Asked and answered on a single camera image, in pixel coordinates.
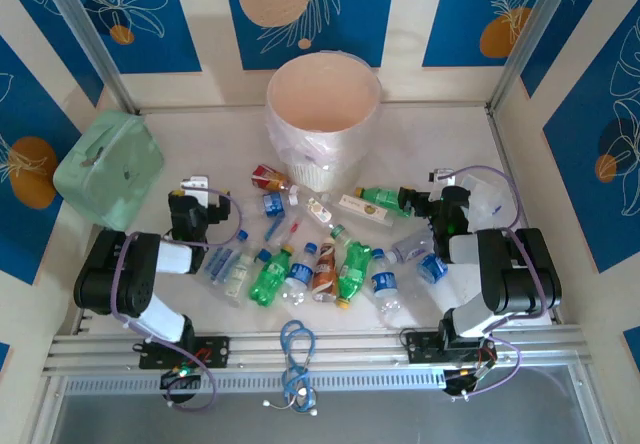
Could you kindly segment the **green bottle yellow cap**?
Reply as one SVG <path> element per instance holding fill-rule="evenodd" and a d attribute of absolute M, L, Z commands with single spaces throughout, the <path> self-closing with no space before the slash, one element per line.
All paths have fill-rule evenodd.
<path fill-rule="evenodd" d="M 411 211 L 404 210 L 399 205 L 399 191 L 380 187 L 363 188 L 357 187 L 354 195 L 369 203 L 375 204 L 386 210 L 395 212 L 401 217 L 410 217 Z"/>
<path fill-rule="evenodd" d="M 346 257 L 338 276 L 339 295 L 336 304 L 347 309 L 351 300 L 361 290 L 365 281 L 372 250 L 360 242 L 351 243 L 346 249 Z"/>
<path fill-rule="evenodd" d="M 262 307 L 270 306 L 290 269 L 290 259 L 294 253 L 291 245 L 283 245 L 280 252 L 272 255 L 258 273 L 249 290 L 249 298 Z"/>

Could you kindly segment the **crushed clear blue label bottle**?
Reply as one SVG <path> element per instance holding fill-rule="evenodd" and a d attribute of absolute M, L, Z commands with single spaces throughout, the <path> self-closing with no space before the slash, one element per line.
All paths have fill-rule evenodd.
<path fill-rule="evenodd" d="M 386 252 L 390 264 L 404 264 L 433 250 L 433 238 L 427 236 L 407 237 L 391 246 Z"/>
<path fill-rule="evenodd" d="M 447 264 L 435 253 L 426 255 L 416 266 L 418 275 L 428 284 L 436 284 L 448 273 Z"/>

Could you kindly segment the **long blue label bottle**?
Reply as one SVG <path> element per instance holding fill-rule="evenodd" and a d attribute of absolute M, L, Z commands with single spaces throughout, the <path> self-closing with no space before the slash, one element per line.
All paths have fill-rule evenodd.
<path fill-rule="evenodd" d="M 245 230 L 239 230 L 236 237 L 227 245 L 216 248 L 204 267 L 204 277 L 213 286 L 224 282 L 232 265 L 242 254 L 248 238 Z"/>

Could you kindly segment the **white carton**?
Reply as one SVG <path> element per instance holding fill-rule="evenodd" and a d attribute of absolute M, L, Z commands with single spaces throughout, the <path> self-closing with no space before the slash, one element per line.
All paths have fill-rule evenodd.
<path fill-rule="evenodd" d="M 394 223 L 394 217 L 387 209 L 355 196 L 343 194 L 337 201 L 337 206 L 359 218 L 367 219 L 386 227 L 391 227 Z"/>

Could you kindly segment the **red orange label bottle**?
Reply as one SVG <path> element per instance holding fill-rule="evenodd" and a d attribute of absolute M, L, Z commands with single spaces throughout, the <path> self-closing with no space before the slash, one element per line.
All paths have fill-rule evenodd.
<path fill-rule="evenodd" d="M 292 185 L 286 174 L 264 164 L 258 165 L 253 171 L 251 182 L 256 188 L 269 192 L 287 191 Z"/>

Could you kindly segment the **white cap blue label bottle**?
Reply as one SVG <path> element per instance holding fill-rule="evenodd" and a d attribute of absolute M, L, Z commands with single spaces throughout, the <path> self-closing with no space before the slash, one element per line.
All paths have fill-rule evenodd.
<path fill-rule="evenodd" d="M 284 191 L 270 191 L 260 196 L 242 198 L 240 209 L 247 219 L 275 218 L 285 215 L 298 205 L 299 187 L 293 185 Z"/>

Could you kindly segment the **clear bottle pale green label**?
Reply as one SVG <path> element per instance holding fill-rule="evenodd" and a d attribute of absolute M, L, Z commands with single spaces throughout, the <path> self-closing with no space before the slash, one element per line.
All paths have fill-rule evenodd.
<path fill-rule="evenodd" d="M 253 257 L 247 253 L 241 253 L 229 268 L 223 287 L 224 298 L 234 306 L 239 306 L 241 293 L 250 278 L 253 267 Z"/>

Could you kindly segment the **clear bottle red blue inside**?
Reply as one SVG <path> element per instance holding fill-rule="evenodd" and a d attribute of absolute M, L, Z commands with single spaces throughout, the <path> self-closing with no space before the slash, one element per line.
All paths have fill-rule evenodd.
<path fill-rule="evenodd" d="M 256 260 L 266 263 L 274 254 L 288 244 L 298 230 L 302 219 L 299 217 L 279 217 L 264 235 L 264 245 L 259 250 Z"/>

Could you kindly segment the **green cap clear bottle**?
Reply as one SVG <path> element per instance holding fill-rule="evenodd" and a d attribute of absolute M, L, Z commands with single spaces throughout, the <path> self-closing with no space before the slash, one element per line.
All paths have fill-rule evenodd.
<path fill-rule="evenodd" d="M 329 204 L 314 195 L 301 195 L 299 203 L 311 221 L 326 231 L 331 238 L 337 238 L 344 231 L 339 215 Z"/>

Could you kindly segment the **brown drink bottle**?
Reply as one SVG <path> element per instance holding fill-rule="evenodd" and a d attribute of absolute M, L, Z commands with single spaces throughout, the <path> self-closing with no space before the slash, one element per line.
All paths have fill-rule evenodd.
<path fill-rule="evenodd" d="M 321 247 L 312 279 L 311 295 L 314 301 L 333 303 L 337 298 L 335 240 L 327 237 Z"/>

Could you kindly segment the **clear plastic container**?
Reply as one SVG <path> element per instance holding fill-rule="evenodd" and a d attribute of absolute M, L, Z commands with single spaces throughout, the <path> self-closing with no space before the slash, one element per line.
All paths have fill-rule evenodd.
<path fill-rule="evenodd" d="M 505 205 L 503 190 L 473 175 L 465 176 L 461 185 L 470 192 L 466 213 L 469 230 L 475 232 L 501 227 Z"/>

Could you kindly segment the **blue stethoscope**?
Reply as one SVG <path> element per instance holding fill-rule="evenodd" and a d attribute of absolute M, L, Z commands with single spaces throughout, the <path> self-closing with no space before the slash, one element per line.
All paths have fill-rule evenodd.
<path fill-rule="evenodd" d="M 308 343 L 305 358 L 302 363 L 298 362 L 293 355 L 293 345 L 300 339 L 306 340 Z M 277 406 L 269 400 L 264 400 L 262 405 L 265 408 L 275 410 L 291 409 L 296 413 L 308 414 L 315 417 L 318 414 L 316 409 L 316 391 L 312 386 L 309 370 L 311 358 L 315 354 L 315 334 L 301 321 L 290 320 L 282 327 L 279 341 L 285 362 L 285 369 L 281 374 L 282 394 L 285 404 L 283 406 Z"/>

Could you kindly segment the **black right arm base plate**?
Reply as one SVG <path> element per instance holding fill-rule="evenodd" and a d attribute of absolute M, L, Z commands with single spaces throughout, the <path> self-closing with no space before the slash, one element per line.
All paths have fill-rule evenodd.
<path fill-rule="evenodd" d="M 484 338 L 449 338 L 444 332 L 404 329 L 401 344 L 410 364 L 472 365 L 495 361 L 497 353 Z"/>

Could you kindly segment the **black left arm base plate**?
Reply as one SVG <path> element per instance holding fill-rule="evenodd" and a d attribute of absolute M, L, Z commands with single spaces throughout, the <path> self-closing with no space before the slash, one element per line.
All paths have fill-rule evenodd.
<path fill-rule="evenodd" d="M 229 344 L 230 338 L 226 336 L 200 336 L 187 343 L 185 349 L 207 368 L 222 369 L 227 367 Z M 191 358 L 158 343 L 135 343 L 132 350 L 139 355 L 140 369 L 169 370 L 182 366 L 191 369 L 197 367 Z"/>

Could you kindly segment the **aluminium mounting rail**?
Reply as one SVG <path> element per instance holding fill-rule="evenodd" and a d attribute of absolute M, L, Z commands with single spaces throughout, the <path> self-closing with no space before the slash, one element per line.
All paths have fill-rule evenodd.
<path fill-rule="evenodd" d="M 231 372 L 276 372 L 284 368 L 277 332 L 232 333 L 227 367 Z M 398 330 L 317 331 L 311 369 L 319 371 L 407 369 L 408 354 Z M 508 367 L 521 354 L 524 366 L 590 364 L 586 339 L 575 325 L 506 327 L 493 333 L 497 365 Z M 53 338 L 42 374 L 49 376 L 143 374 L 133 335 L 70 335 Z"/>

